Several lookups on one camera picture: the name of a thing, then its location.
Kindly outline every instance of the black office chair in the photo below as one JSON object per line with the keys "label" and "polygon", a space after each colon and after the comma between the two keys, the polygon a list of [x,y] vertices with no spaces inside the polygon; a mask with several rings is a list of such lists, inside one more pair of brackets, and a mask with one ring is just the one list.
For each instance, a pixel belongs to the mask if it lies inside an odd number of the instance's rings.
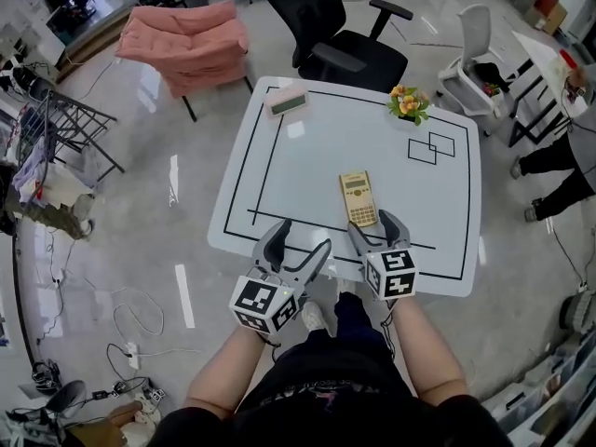
{"label": "black office chair", "polygon": [[383,0],[369,5],[381,14],[371,36],[339,30],[345,23],[342,0],[268,0],[296,39],[292,66],[304,79],[389,92],[396,86],[408,59],[376,41],[391,15],[411,20],[412,12]]}

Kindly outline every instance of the gray shirt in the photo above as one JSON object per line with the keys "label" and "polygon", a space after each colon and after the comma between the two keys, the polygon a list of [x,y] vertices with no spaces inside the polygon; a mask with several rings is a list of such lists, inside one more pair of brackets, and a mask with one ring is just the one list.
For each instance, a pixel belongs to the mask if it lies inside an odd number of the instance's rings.
{"label": "gray shirt", "polygon": [[[585,67],[586,75],[593,88],[596,88],[596,64]],[[596,103],[588,107],[585,113],[574,119],[576,125],[567,127],[569,144],[574,153],[577,165],[581,169],[586,181],[596,192]]]}

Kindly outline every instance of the black t-shirt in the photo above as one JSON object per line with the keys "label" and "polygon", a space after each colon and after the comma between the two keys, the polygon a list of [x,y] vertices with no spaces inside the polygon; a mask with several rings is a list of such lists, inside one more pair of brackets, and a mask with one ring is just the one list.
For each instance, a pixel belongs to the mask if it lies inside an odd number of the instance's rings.
{"label": "black t-shirt", "polygon": [[510,446],[470,396],[432,407],[415,398],[390,357],[338,342],[282,357],[225,421],[199,408],[166,416],[149,447],[247,442],[277,446],[365,440],[399,446]]}

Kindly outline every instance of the orange flower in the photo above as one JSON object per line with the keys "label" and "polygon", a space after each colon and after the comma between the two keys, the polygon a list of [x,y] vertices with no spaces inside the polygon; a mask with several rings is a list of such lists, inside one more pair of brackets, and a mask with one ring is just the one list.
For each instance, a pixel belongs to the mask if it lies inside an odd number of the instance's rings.
{"label": "orange flower", "polygon": [[390,95],[392,98],[397,98],[398,96],[401,96],[404,92],[406,92],[406,88],[403,85],[397,85],[393,89],[391,89]]}

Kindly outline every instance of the potted flower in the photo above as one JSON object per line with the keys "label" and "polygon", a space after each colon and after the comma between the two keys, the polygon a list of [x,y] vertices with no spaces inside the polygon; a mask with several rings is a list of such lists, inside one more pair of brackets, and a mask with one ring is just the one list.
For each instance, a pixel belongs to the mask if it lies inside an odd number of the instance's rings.
{"label": "potted flower", "polygon": [[391,102],[386,106],[392,115],[412,121],[420,126],[423,119],[428,119],[425,110],[429,105],[428,96],[424,92],[417,93],[418,88],[406,88],[403,85],[395,86],[390,93]]}

